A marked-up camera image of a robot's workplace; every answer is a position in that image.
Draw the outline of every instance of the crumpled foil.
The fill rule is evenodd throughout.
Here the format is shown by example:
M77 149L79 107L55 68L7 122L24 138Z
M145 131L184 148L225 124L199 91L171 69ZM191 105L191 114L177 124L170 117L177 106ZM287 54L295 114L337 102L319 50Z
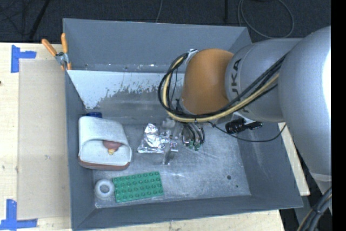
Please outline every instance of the crumpled foil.
M141 144L137 148L138 153L164 153L166 143L170 142L171 131L167 130L159 134L158 128L149 123L144 130Z

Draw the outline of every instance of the yellow cable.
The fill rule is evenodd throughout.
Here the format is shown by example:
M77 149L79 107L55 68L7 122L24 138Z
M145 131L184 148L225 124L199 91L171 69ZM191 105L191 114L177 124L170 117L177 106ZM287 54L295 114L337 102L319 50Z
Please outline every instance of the yellow cable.
M172 68L174 68L181 60L183 59L180 58L173 66ZM167 76L167 79L165 80L164 84L163 84L163 90L162 90L162 100L163 100L163 104L165 105L165 107L168 108L167 105L167 98L166 98L166 94L167 94L167 88L168 88L168 80L171 78L172 73L170 73ZM209 117L205 117L205 118L188 118L188 117L180 117L180 116L176 116L175 114L167 111L168 115L170 117L172 117L174 120L176 121L180 121L180 122L207 122L207 121L212 121L212 120L216 120L218 118L227 116L231 113L236 112L237 110L243 108L244 106L246 106L248 103L250 103L252 100L254 100L257 96L261 95L263 92L265 92L267 90L267 88L272 85L279 77L279 74L276 74L268 83L266 83L262 88L260 88L258 91L256 91L255 93L253 93L252 95L250 95L249 97L247 97L246 99L244 99L242 102L238 103L237 105L229 108L228 110L221 112L217 115L213 115L213 116L209 116Z

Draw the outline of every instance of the black connector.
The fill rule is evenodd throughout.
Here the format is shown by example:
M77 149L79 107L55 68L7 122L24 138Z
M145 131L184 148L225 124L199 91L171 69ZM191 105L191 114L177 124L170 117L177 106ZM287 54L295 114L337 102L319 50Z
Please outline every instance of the black connector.
M246 129L254 130L259 127L262 127L262 122L254 121L249 124L245 124L245 119L243 118L230 121L225 125L226 131L229 134L240 133Z

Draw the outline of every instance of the white tape roll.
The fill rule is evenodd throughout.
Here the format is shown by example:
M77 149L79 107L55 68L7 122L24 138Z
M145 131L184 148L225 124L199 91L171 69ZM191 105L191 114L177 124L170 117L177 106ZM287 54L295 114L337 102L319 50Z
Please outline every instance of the white tape roll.
M114 184L108 179L98 180L95 184L95 195L99 199L107 199L114 196Z

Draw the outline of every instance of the gray metal tray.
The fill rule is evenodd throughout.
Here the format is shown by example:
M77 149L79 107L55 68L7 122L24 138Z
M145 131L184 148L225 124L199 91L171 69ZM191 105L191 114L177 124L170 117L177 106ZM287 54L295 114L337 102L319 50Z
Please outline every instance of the gray metal tray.
M97 71L132 72L137 76L164 74L169 64L189 49L220 48L236 52L251 43L248 31L243 27L65 18L63 30L73 70L88 71L91 84L94 84L93 74L97 75ZM249 143L206 127L206 143L200 151L194 152L181 144L171 163L162 165L160 154L136 153L146 124L160 124L166 117L155 98L155 88L150 101L145 94L122 94L121 101L118 101L118 91L114 90L112 96L101 97L99 105L87 108L80 97L80 90L87 94L96 90L86 86L78 88L78 91L75 83L66 72L73 230L303 206L281 137L268 143ZM99 171L78 164L78 119L89 111L100 111L105 118L124 125L134 152L128 169ZM266 123L256 132L243 132L241 135L262 140L274 137L278 132L277 124ZM161 173L165 192L162 197L116 203L114 200L101 201L94 196L94 185L101 178L152 170Z

